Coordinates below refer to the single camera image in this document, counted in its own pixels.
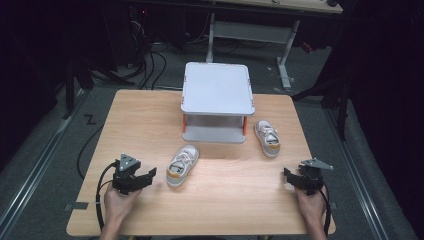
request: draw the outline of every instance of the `human arm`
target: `human arm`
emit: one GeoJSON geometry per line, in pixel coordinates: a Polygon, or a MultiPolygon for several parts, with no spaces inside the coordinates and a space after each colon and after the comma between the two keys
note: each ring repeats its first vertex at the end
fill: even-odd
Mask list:
{"type": "Polygon", "coordinates": [[[102,229],[100,240],[118,239],[122,223],[131,212],[141,190],[142,189],[129,192],[128,195],[123,195],[109,183],[104,195],[106,222],[102,229]]]}
{"type": "MultiPolygon", "coordinates": [[[[321,190],[327,197],[326,188],[323,187],[321,190]]],[[[319,192],[308,196],[301,189],[295,188],[295,191],[299,201],[300,213],[305,220],[310,238],[312,240],[327,239],[322,222],[322,216],[326,210],[324,198],[319,192]]]]}

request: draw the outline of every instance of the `sneaker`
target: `sneaker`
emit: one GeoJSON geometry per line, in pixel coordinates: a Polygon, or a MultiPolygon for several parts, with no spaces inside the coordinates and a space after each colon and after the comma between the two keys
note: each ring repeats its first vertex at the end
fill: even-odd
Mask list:
{"type": "Polygon", "coordinates": [[[199,158],[199,149],[193,145],[185,145],[172,159],[166,169],[166,181],[172,187],[183,184],[188,172],[199,158]]]}
{"type": "Polygon", "coordinates": [[[267,157],[276,157],[280,153],[280,138],[277,131],[267,121],[255,124],[255,133],[262,145],[262,151],[267,157]]]}

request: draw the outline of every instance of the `gray carpet floor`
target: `gray carpet floor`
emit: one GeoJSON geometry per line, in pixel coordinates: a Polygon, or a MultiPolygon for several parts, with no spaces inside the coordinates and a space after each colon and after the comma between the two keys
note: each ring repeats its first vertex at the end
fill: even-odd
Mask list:
{"type": "MultiPolygon", "coordinates": [[[[260,49],[264,54],[254,56],[249,55],[252,46],[217,47],[214,62],[246,65],[254,93],[294,95],[313,86],[331,52],[331,49],[320,49],[307,54],[302,49],[293,48],[286,64],[288,74],[293,78],[292,89],[287,90],[282,88],[275,58],[270,56],[277,52],[275,49],[278,47],[264,46],[260,49]]],[[[172,90],[178,91],[183,84],[185,64],[190,61],[204,62],[206,57],[202,44],[189,45],[184,50],[158,44],[153,49],[166,59],[166,68],[159,76],[165,64],[163,59],[153,55],[155,70],[151,79],[159,76],[155,84],[158,89],[173,88],[172,90]]],[[[149,57],[146,59],[147,71],[150,71],[153,62],[149,57]]],[[[131,70],[120,69],[119,73],[125,74],[127,71],[131,70]]],[[[29,192],[28,201],[21,204],[20,211],[15,214],[15,221],[10,222],[8,229],[1,229],[5,238],[77,239],[66,233],[71,214],[67,206],[75,202],[82,184],[77,159],[79,158],[81,173],[85,174],[99,137],[96,132],[101,131],[114,94],[119,89],[135,88],[141,79],[142,76],[132,79],[135,86],[95,81],[94,89],[82,92],[77,97],[78,108],[67,121],[62,119],[66,111],[65,91],[58,94],[58,105],[33,129],[12,162],[0,174],[0,209],[5,214],[14,204],[15,197],[19,196],[28,176],[34,174],[32,170],[39,164],[40,157],[44,156],[51,137],[58,128],[66,126],[51,151],[49,161],[45,163],[45,171],[38,172],[41,178],[39,182],[33,183],[35,190],[29,192]]],[[[332,123],[334,116],[337,116],[337,109],[322,109],[319,99],[308,97],[295,102],[295,107],[312,155],[335,168],[335,171],[323,171],[330,189],[333,217],[337,226],[336,232],[329,239],[417,239],[368,148],[353,106],[349,104],[346,141],[343,142],[332,123]],[[354,170],[360,174],[360,181],[381,221],[383,235],[379,235],[381,231],[376,232],[373,221],[366,214],[369,205],[361,200],[362,193],[355,187],[358,180],[351,176],[352,166],[347,163],[346,158],[354,161],[354,170]]],[[[308,239],[308,236],[273,236],[272,239],[308,239]]]]}

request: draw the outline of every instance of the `person's right hand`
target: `person's right hand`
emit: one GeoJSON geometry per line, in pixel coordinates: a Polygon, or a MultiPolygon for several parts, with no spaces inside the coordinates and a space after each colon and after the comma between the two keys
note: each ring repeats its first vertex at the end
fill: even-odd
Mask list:
{"type": "MultiPolygon", "coordinates": [[[[326,210],[326,204],[322,195],[317,191],[314,195],[308,196],[301,189],[295,188],[297,199],[299,201],[300,213],[305,219],[308,233],[313,240],[327,239],[323,227],[323,214],[326,210]]],[[[325,186],[321,189],[325,197],[327,190],[325,186]]]]}

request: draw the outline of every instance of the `desk top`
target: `desk top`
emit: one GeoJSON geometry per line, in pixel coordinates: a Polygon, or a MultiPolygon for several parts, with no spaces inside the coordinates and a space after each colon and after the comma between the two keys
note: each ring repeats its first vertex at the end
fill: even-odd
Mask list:
{"type": "MultiPolygon", "coordinates": [[[[153,167],[157,175],[143,189],[122,235],[306,233],[293,187],[282,183],[281,174],[284,167],[294,170],[301,160],[311,158],[293,102],[283,95],[253,97],[256,112],[248,117],[246,141],[195,143],[200,150],[198,162],[181,187],[171,188],[166,183],[166,167],[187,144],[182,139],[181,92],[119,91],[77,199],[88,202],[88,208],[73,210],[67,232],[73,236],[100,234],[96,185],[107,165],[126,153],[141,160],[137,176],[153,167]],[[279,131],[282,149],[276,158],[265,157],[256,139],[254,124],[261,119],[279,131]]],[[[104,181],[112,179],[112,174],[109,170],[104,181]]],[[[334,231],[332,222],[329,233],[334,231]]]]}
{"type": "Polygon", "coordinates": [[[336,13],[343,12],[342,7],[337,4],[331,7],[326,0],[213,0],[214,2],[245,4],[260,7],[285,8],[291,10],[312,11],[321,13],[336,13]]]}

